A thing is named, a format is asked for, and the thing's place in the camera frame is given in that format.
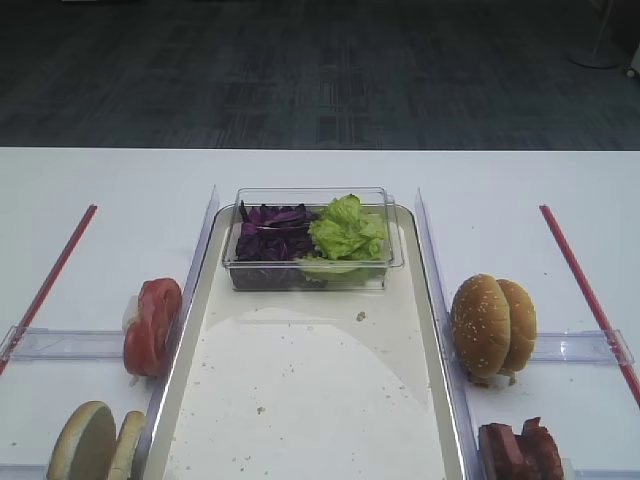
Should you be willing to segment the clear rail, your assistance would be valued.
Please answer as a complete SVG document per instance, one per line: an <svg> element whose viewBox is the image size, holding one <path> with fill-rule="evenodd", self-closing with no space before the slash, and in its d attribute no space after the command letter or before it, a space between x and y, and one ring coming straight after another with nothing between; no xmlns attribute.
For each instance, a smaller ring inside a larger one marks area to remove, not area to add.
<svg viewBox="0 0 640 480"><path fill-rule="evenodd" d="M635 359L619 330L540 332L533 363L633 366Z"/></svg>
<svg viewBox="0 0 640 480"><path fill-rule="evenodd" d="M46 473L46 465L0 465L0 480L45 480Z"/></svg>
<svg viewBox="0 0 640 480"><path fill-rule="evenodd" d="M566 480L640 480L639 470L581 469L569 458L562 458L562 466Z"/></svg>
<svg viewBox="0 0 640 480"><path fill-rule="evenodd" d="M125 334L106 330L55 330L13 326L1 342L1 360L121 360Z"/></svg>

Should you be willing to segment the left bottom bun half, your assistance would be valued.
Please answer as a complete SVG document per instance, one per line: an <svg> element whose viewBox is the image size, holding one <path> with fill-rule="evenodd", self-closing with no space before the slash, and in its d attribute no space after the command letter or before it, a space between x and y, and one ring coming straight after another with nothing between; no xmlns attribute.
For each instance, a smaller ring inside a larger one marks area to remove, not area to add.
<svg viewBox="0 0 640 480"><path fill-rule="evenodd" d="M47 479L105 479L115 452L116 425L102 401L81 404L68 418L53 448Z"/></svg>

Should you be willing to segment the rear sesame top bun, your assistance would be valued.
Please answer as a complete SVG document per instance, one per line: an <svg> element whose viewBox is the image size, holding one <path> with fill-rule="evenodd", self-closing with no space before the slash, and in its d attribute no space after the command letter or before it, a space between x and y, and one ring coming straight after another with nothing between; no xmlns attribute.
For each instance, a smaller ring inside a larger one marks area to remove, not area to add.
<svg viewBox="0 0 640 480"><path fill-rule="evenodd" d="M500 373L511 378L523 370L534 350L537 339L537 320L534 304L527 291L518 283L497 280L509 305L510 347Z"/></svg>

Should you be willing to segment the lower left clear rail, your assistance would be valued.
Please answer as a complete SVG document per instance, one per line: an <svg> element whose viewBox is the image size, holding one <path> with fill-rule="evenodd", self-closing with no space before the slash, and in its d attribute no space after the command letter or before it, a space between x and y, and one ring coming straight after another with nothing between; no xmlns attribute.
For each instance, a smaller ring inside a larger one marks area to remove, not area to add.
<svg viewBox="0 0 640 480"><path fill-rule="evenodd" d="M0 480L45 480L46 473L46 465L0 465Z"/></svg>

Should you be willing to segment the green lettuce leaves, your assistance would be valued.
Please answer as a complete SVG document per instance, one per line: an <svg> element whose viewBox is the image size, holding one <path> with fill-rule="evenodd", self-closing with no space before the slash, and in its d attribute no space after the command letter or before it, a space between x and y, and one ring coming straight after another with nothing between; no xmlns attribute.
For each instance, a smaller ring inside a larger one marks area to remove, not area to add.
<svg viewBox="0 0 640 480"><path fill-rule="evenodd" d="M349 285L380 282L386 274L376 262L388 258L387 222L354 194L332 200L309 227L314 253L300 259L312 280Z"/></svg>

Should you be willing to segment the metal baking tray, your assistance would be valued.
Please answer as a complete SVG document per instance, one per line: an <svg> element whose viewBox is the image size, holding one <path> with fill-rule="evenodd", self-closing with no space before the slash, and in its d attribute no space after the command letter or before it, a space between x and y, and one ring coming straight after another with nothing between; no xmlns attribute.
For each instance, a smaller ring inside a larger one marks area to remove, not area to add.
<svg viewBox="0 0 640 480"><path fill-rule="evenodd" d="M216 216L143 475L460 479L416 223L377 291L237 292Z"/></svg>

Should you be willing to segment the long clear divider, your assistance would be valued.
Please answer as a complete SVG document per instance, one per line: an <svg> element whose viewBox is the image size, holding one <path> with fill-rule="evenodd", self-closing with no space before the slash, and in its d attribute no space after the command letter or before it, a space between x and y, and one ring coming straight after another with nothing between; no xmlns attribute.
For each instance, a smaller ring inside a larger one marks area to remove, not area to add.
<svg viewBox="0 0 640 480"><path fill-rule="evenodd" d="M415 214L448 409L454 429L457 463L463 479L485 479L482 456L478 450L477 432L473 425L467 400L467 377L456 358L452 324L431 233L431 221L421 189L418 189L416 194Z"/></svg>
<svg viewBox="0 0 640 480"><path fill-rule="evenodd" d="M173 375L176 357L183 341L185 325L193 304L193 298L205 261L211 230L218 209L218 190L216 185L213 185L189 272L182 290L182 306L176 318L173 320L172 326L169 328L166 342L167 352L162 362L161 375L158 377L158 381L152 391L146 411L147 425L144 427L136 446L132 463L131 479L144 478L151 447L158 437L161 410L168 396L169 384Z"/></svg>

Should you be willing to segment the lower right clear rail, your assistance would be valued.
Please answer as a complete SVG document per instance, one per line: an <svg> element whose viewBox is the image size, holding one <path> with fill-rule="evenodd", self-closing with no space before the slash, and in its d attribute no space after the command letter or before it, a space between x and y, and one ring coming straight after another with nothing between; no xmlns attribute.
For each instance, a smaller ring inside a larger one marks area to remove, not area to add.
<svg viewBox="0 0 640 480"><path fill-rule="evenodd" d="M562 458L562 466L566 480L640 480L639 470L581 469L569 458Z"/></svg>

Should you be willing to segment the left meat patty slice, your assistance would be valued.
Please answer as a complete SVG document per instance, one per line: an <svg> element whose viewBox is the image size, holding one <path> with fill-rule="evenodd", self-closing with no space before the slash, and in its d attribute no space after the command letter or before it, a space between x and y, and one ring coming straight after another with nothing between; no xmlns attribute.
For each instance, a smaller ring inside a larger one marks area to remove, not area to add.
<svg viewBox="0 0 640 480"><path fill-rule="evenodd" d="M525 461L510 426L499 423L479 428L479 447L488 479L524 479Z"/></svg>

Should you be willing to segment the pale bottom bun half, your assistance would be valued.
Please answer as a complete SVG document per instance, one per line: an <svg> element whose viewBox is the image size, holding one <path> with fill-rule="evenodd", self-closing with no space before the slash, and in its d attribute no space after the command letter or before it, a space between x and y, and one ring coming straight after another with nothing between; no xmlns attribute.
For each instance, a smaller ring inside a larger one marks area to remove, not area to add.
<svg viewBox="0 0 640 480"><path fill-rule="evenodd" d="M130 411L121 425L107 480L128 480L138 440L146 425L146 416L140 411Z"/></svg>

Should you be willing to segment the red tape strip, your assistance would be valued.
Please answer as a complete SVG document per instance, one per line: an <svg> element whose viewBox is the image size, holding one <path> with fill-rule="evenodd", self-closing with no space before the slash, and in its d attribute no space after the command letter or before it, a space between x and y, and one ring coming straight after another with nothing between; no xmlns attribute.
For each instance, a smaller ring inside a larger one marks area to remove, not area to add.
<svg viewBox="0 0 640 480"><path fill-rule="evenodd" d="M1 351L1 369L0 369L1 373L4 373L6 367L10 362L11 354L13 353L15 348L19 345L20 341L24 337L28 328L31 326L32 321L34 320L36 314L38 313L44 301L46 300L54 283L59 277L62 269L64 268L69 257L73 253L78 242L80 241L83 234L85 233L87 227L89 226L97 210L98 210L98 206L95 204L90 204L87 207L81 220L78 222L70 238L67 240L64 248L62 249L61 253L56 259L54 265L51 267L49 273L45 277L42 285L40 286L35 297L29 304L20 322L9 334L8 344Z"/></svg>
<svg viewBox="0 0 640 480"><path fill-rule="evenodd" d="M633 369L630 359L631 355L625 351L625 347L622 344L623 338L614 332L607 315L601 307L595 292L593 291L550 207L548 205L540 205L539 210L544 217L544 220L567 265L569 266L569 269L571 270L594 319L596 320L599 328L604 332L607 343L616 358L619 369L634 397L636 404L639 404L639 379Z"/></svg>

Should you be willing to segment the upper left clear rail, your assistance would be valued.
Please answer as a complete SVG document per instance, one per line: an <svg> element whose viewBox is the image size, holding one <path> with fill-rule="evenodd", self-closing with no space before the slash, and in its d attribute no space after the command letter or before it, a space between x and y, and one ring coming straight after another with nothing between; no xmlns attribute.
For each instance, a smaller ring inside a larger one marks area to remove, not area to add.
<svg viewBox="0 0 640 480"><path fill-rule="evenodd" d="M106 330L55 330L13 326L1 342L1 360L121 360L125 334Z"/></svg>

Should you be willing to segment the clear plastic container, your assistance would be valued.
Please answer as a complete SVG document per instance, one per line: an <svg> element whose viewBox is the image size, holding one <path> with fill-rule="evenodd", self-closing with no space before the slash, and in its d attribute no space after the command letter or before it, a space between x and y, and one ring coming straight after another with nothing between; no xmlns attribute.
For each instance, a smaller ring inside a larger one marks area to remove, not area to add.
<svg viewBox="0 0 640 480"><path fill-rule="evenodd" d="M238 291L381 290L403 263L382 187L242 188L221 256Z"/></svg>

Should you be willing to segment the shredded purple cabbage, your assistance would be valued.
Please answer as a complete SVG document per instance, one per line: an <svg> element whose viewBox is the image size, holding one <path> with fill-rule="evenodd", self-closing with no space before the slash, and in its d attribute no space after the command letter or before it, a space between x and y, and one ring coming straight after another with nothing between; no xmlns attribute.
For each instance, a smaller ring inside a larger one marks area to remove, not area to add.
<svg viewBox="0 0 640 480"><path fill-rule="evenodd" d="M242 225L235 247L235 260L258 263L252 268L233 268L231 279L240 291L311 290L322 288L324 281L312 280L297 268L272 268L267 264L301 259L314 253L309 235L318 215L305 205L247 208L240 204Z"/></svg>

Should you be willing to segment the sesame bun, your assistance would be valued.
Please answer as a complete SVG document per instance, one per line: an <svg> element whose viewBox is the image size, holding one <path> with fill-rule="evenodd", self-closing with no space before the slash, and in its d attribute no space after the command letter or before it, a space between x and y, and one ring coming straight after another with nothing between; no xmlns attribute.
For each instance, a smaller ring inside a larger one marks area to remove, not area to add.
<svg viewBox="0 0 640 480"><path fill-rule="evenodd" d="M511 378L523 370L534 350L537 339L537 320L534 304L527 291L518 283L497 280L509 305L510 347L500 373Z"/></svg>
<svg viewBox="0 0 640 480"><path fill-rule="evenodd" d="M510 310L497 280L487 274L466 279L454 295L452 334L467 371L489 378L501 369L511 343Z"/></svg>

